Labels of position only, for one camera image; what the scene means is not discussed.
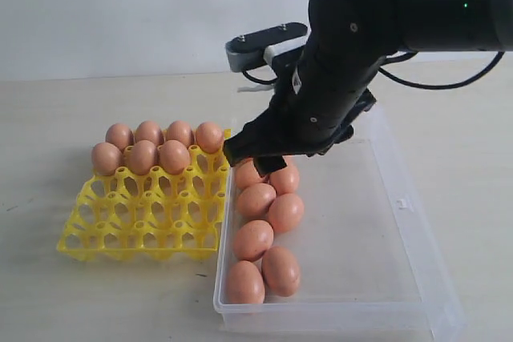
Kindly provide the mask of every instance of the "white table surface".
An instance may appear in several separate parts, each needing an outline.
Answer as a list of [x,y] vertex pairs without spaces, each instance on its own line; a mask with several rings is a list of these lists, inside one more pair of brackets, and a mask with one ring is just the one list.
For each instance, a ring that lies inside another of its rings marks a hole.
[[[428,62],[394,70],[443,82],[482,65]],[[507,58],[461,91],[415,91],[382,77],[371,87],[467,314],[462,341],[509,340],[513,332],[511,66]],[[165,125],[186,118],[229,124],[231,116],[242,123],[265,108],[270,94],[237,94],[241,85],[247,83],[234,74],[0,82],[1,340],[340,340],[223,332],[212,307],[215,259],[84,264],[55,250],[75,196],[91,175],[91,146],[111,123],[135,127],[145,119]],[[413,337],[381,333],[348,340]]]

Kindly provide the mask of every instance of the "transparent storage box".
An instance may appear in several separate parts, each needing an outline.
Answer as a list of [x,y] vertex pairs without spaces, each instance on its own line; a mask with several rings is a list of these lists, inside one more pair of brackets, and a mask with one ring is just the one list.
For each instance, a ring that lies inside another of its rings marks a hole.
[[214,307],[235,332],[419,330],[456,340],[463,313],[383,111],[355,123],[355,136],[325,156],[296,157],[301,225],[278,235],[301,266],[295,296],[230,304],[225,278],[240,227],[235,188],[227,199]]

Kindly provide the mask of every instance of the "robotic arm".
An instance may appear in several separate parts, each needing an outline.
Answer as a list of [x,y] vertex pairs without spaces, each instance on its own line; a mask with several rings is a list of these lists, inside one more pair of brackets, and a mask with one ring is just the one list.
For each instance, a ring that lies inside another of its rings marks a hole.
[[[311,32],[300,23],[227,43],[230,67],[269,65],[277,78],[269,108],[224,144],[232,166],[253,157],[266,175],[283,155],[323,155],[353,135],[351,123],[376,100],[367,89],[381,67],[427,51],[497,51],[485,75],[513,49],[513,0],[309,0]],[[399,58],[390,58],[397,52]]]

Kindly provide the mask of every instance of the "yellow egg tray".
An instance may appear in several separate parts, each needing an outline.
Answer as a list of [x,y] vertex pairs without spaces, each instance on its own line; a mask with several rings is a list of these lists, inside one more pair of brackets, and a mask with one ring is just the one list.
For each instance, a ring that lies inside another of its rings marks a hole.
[[[229,138],[230,130],[224,131]],[[196,260],[217,252],[229,165],[221,150],[189,147],[191,165],[179,175],[155,166],[147,175],[120,167],[84,183],[57,250],[77,260],[136,254],[167,260],[183,252]]]

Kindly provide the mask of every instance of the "white wall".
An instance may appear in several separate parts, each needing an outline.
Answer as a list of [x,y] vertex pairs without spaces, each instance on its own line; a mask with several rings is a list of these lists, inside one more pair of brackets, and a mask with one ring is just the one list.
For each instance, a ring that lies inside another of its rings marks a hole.
[[0,80],[227,70],[227,40],[307,22],[307,2],[0,0]]

